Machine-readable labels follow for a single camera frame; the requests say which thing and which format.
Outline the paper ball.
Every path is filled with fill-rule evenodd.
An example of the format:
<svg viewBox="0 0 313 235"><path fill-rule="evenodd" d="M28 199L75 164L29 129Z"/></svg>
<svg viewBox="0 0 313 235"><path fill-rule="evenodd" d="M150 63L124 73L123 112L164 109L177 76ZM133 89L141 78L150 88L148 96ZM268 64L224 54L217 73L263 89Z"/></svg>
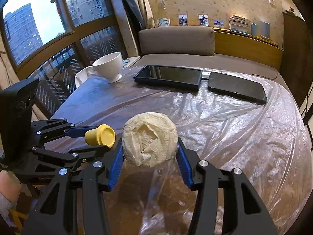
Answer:
<svg viewBox="0 0 313 235"><path fill-rule="evenodd" d="M176 156L176 125L165 114L145 112L126 121L122 130L125 159L137 167L153 168Z"/></svg>

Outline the clear plastic table cover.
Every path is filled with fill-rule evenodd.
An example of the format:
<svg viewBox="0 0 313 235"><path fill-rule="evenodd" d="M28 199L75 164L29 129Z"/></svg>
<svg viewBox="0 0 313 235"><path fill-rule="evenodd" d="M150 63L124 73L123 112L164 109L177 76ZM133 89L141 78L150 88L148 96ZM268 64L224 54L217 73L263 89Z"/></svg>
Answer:
<svg viewBox="0 0 313 235"><path fill-rule="evenodd" d="M310 140L292 95L263 78L267 103L221 96L201 83L197 93L134 82L138 67L122 79L86 80L54 113L78 126L107 124L117 137L130 118L167 115L184 145L215 167L240 168L261 196L279 234L293 225L312 190ZM112 234L186 234L197 194L184 184L175 160L156 169L125 162L118 185L104 195Z"/></svg>

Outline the white teacup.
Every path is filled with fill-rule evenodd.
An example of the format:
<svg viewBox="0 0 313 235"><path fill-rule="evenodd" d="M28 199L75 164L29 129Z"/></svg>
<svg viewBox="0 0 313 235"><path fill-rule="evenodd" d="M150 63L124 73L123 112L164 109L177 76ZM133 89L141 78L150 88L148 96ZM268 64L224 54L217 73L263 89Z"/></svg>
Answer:
<svg viewBox="0 0 313 235"><path fill-rule="evenodd" d="M109 83L115 83L122 78L122 55L120 52L105 55L96 60L92 66Z"/></svg>

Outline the black tablet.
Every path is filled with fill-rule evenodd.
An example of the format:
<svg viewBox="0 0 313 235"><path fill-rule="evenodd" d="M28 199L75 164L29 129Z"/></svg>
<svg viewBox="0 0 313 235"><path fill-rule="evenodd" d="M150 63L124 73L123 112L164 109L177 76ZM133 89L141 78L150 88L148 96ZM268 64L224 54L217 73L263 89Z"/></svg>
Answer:
<svg viewBox="0 0 313 235"><path fill-rule="evenodd" d="M145 65L135 76L139 84L198 91L203 71L179 66Z"/></svg>

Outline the grey sofa cushion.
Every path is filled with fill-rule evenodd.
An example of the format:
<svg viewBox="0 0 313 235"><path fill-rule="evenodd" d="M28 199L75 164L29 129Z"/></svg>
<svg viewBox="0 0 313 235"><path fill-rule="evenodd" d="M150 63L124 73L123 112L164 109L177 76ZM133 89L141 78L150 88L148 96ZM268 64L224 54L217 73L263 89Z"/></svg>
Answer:
<svg viewBox="0 0 313 235"><path fill-rule="evenodd" d="M141 54L188 54L213 56L214 30L201 26L173 26L139 32Z"/></svg>

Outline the dark wooden cabinet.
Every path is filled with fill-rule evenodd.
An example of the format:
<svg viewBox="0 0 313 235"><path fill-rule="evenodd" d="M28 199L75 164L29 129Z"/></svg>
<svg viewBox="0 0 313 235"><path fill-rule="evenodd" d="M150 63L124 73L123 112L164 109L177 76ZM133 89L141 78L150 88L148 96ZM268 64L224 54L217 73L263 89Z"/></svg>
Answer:
<svg viewBox="0 0 313 235"><path fill-rule="evenodd" d="M284 12L280 74L300 107L312 84L312 34L300 17Z"/></svg>

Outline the beige curtain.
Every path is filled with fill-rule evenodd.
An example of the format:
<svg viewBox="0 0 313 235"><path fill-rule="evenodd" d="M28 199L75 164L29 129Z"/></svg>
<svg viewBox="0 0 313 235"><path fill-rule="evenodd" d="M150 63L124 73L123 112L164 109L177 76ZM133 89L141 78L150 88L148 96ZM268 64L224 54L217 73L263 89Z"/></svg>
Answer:
<svg viewBox="0 0 313 235"><path fill-rule="evenodd" d="M147 29L155 28L152 9L148 0L137 0Z"/></svg>

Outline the wooden shelf ledge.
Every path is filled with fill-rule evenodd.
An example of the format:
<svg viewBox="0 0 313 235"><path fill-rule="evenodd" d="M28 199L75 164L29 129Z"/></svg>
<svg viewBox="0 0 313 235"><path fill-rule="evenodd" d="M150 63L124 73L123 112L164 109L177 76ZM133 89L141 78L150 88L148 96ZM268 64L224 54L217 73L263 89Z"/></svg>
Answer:
<svg viewBox="0 0 313 235"><path fill-rule="evenodd" d="M228 29L213 30L217 54L255 61L280 70L283 50L273 41Z"/></svg>

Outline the grey cylinder speaker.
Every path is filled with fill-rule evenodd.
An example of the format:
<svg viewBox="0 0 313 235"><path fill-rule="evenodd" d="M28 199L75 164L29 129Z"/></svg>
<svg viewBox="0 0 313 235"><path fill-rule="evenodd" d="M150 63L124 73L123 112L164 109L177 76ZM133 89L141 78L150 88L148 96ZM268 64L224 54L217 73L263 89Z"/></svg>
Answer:
<svg viewBox="0 0 313 235"><path fill-rule="evenodd" d="M265 39L270 39L270 27L271 25L268 22L261 21L261 37Z"/></svg>

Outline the light blue cup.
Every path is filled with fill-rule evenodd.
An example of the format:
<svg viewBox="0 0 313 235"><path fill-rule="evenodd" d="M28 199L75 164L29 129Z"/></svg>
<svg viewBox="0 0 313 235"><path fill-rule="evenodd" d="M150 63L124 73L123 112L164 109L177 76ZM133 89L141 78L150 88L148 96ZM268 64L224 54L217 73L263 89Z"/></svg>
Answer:
<svg viewBox="0 0 313 235"><path fill-rule="evenodd" d="M257 36L258 25L255 24L255 23L252 23L250 26L251 26L251 35L252 36Z"/></svg>

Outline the stack of books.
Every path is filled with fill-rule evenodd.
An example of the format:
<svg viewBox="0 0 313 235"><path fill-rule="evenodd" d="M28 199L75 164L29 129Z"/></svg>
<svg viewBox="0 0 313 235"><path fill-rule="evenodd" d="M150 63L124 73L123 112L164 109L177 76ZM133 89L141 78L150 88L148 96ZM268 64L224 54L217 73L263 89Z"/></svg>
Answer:
<svg viewBox="0 0 313 235"><path fill-rule="evenodd" d="M251 33L251 21L240 16L232 15L229 18L229 30L241 32L244 34Z"/></svg>

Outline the photo on wall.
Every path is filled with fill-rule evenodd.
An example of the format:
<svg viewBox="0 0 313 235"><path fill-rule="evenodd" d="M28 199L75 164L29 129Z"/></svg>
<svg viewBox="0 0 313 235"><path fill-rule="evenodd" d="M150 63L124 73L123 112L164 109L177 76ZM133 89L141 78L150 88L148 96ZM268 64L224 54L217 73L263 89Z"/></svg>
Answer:
<svg viewBox="0 0 313 235"><path fill-rule="evenodd" d="M207 14L200 14L198 16L198 18L199 18L199 25L200 26L208 27L210 25L210 23L209 23L209 16Z"/></svg>
<svg viewBox="0 0 313 235"><path fill-rule="evenodd" d="M213 20L213 25L216 28L223 28L224 27L224 21L222 21L222 20Z"/></svg>
<svg viewBox="0 0 313 235"><path fill-rule="evenodd" d="M188 15L180 14L179 15L179 26L188 25Z"/></svg>
<svg viewBox="0 0 313 235"><path fill-rule="evenodd" d="M157 27L170 27L171 23L170 23L170 19L169 18L160 18L157 20Z"/></svg>

